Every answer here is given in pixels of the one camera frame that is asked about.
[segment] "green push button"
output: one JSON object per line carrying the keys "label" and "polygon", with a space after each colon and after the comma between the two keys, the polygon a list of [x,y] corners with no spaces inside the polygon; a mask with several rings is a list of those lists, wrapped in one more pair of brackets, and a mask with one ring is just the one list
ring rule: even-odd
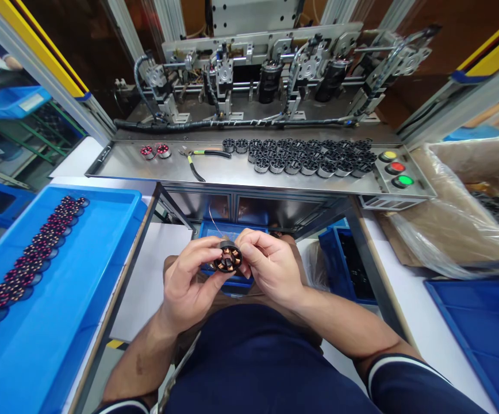
{"label": "green push button", "polygon": [[404,188],[407,188],[408,186],[413,185],[414,180],[407,175],[400,175],[399,177],[395,177],[394,179],[392,179],[391,183],[395,187],[399,187],[401,189],[404,189]]}

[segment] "blue plastic crate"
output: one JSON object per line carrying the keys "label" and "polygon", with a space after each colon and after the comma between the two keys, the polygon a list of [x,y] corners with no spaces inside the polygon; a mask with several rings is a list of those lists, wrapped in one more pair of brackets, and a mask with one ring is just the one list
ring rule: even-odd
{"label": "blue plastic crate", "polygon": [[[228,236],[228,238],[231,239],[232,241],[235,241],[236,238],[239,236],[239,234],[242,233],[242,231],[245,228],[251,228],[253,230],[260,230],[263,233],[268,233],[266,227],[250,226],[244,224],[222,223],[220,221],[216,221],[215,223],[217,224],[217,226],[215,226],[215,224],[213,224],[212,221],[204,220],[202,222],[201,227],[199,228],[198,238],[207,237],[207,236],[217,236],[219,238],[222,238],[223,235],[225,235]],[[209,267],[208,264],[202,266],[202,271],[207,275],[213,274],[213,270],[211,269],[211,267]],[[225,282],[221,290],[223,293],[229,296],[232,295],[243,296],[247,294],[253,283],[254,283],[253,277],[246,279],[244,277],[234,275]]]}
{"label": "blue plastic crate", "polygon": [[134,190],[47,186],[0,239],[0,283],[68,195],[90,205],[0,322],[0,412],[61,411],[147,209]]}
{"label": "blue plastic crate", "polygon": [[0,119],[23,119],[50,101],[42,86],[16,86],[0,89]]}
{"label": "blue plastic crate", "polygon": [[499,411],[499,280],[424,285]]}
{"label": "blue plastic crate", "polygon": [[330,291],[353,302],[378,305],[376,299],[373,298],[374,293],[370,297],[359,297],[355,293],[355,288],[351,281],[351,272],[347,266],[346,256],[341,247],[340,234],[352,237],[351,230],[344,227],[330,227],[326,232],[318,236],[320,247],[324,253],[324,264],[328,275]]}

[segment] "white label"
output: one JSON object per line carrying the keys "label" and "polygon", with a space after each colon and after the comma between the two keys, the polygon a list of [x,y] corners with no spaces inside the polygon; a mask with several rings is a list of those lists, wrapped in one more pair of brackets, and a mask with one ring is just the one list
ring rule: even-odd
{"label": "white label", "polygon": [[44,98],[41,95],[35,94],[32,97],[28,98],[25,102],[21,103],[20,108],[26,112],[29,112],[35,106],[37,106],[38,104],[40,104],[43,101],[44,101]]}

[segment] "hand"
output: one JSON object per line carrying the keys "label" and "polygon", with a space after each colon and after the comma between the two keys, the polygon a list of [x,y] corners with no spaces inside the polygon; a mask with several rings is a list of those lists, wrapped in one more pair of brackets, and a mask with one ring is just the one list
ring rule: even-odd
{"label": "hand", "polygon": [[299,300],[304,292],[300,270],[285,241],[245,229],[236,239],[236,245],[243,257],[240,271],[247,278],[253,274],[264,294],[287,308]]}
{"label": "hand", "polygon": [[224,282],[234,275],[234,272],[217,271],[205,283],[193,280],[203,263],[221,257],[221,249],[216,248],[220,242],[218,237],[192,240],[167,269],[164,300],[158,317],[162,326],[172,334],[178,335],[200,322]]}

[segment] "wire cutters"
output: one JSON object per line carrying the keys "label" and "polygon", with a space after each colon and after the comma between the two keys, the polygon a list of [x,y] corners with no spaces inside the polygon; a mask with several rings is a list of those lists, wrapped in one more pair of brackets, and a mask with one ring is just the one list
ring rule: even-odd
{"label": "wire cutters", "polygon": [[225,151],[218,151],[216,149],[204,149],[202,151],[192,151],[185,147],[184,145],[182,146],[182,150],[179,150],[179,152],[184,155],[185,157],[188,158],[188,162],[190,163],[190,169],[192,170],[192,173],[194,176],[198,179],[200,182],[205,182],[204,178],[198,174],[196,171],[196,167],[194,167],[194,163],[192,162],[192,155],[219,155],[223,156],[225,158],[232,158],[232,154],[229,154],[228,152]]}

